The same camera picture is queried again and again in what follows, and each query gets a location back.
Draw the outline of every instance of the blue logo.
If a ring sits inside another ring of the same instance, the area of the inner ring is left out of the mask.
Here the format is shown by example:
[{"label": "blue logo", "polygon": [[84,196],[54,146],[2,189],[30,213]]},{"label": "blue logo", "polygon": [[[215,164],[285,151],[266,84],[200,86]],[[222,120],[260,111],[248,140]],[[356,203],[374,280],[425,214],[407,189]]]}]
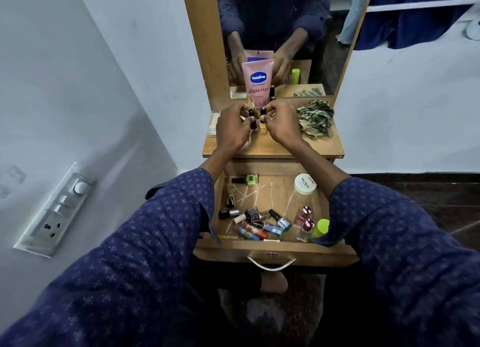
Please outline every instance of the blue logo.
[{"label": "blue logo", "polygon": [[262,83],[267,80],[267,73],[263,71],[256,71],[250,76],[250,82],[252,83]]}]

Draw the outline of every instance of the blue patterned shirt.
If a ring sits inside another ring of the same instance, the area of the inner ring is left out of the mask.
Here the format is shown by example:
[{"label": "blue patterned shirt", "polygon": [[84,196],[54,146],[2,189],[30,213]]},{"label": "blue patterned shirt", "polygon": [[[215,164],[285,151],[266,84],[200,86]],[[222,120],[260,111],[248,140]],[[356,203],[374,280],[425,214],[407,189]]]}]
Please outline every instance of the blue patterned shirt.
[{"label": "blue patterned shirt", "polygon": [[[159,346],[214,191],[196,169],[153,188],[134,215],[40,295],[0,346]],[[351,178],[330,200],[330,230],[351,242],[406,337],[418,346],[480,344],[480,257],[413,201]]]}]

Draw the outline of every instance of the metal handle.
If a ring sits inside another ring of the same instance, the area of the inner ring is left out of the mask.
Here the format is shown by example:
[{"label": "metal handle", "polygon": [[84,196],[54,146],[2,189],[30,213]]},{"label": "metal handle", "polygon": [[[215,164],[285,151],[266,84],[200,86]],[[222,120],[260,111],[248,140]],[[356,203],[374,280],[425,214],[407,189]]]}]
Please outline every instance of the metal handle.
[{"label": "metal handle", "polygon": [[270,267],[266,267],[266,266],[263,266],[261,264],[259,264],[258,262],[256,262],[254,259],[252,259],[250,256],[247,256],[247,259],[249,259],[251,262],[253,262],[255,265],[257,265],[258,267],[260,267],[261,269],[265,270],[265,271],[282,271],[283,269],[285,269],[287,266],[290,266],[292,265],[295,261],[297,261],[297,259],[291,259],[289,262],[287,262],[285,265],[282,265],[282,266],[279,266],[279,267],[275,267],[275,268],[270,268]]}]

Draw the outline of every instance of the power socket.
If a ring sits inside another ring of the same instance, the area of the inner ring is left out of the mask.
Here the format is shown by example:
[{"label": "power socket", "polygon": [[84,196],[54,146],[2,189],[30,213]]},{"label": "power socket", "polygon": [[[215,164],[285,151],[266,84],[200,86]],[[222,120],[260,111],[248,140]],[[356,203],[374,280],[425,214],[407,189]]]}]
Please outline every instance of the power socket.
[{"label": "power socket", "polygon": [[72,164],[14,248],[52,257],[91,190],[92,182],[78,173],[76,163]]}]

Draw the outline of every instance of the wall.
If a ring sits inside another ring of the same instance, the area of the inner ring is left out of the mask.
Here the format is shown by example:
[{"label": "wall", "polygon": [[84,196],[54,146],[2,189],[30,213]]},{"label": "wall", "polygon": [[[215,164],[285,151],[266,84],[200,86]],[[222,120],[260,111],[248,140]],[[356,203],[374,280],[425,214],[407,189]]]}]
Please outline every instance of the wall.
[{"label": "wall", "polygon": [[348,173],[480,172],[480,45],[467,14],[434,42],[354,51],[335,122]]},{"label": "wall", "polygon": [[[82,0],[0,0],[0,332],[177,168]],[[74,162],[98,180],[52,259],[14,250]],[[26,174],[19,184],[8,175]]]},{"label": "wall", "polygon": [[84,0],[179,172],[198,167],[210,105],[183,0]]}]

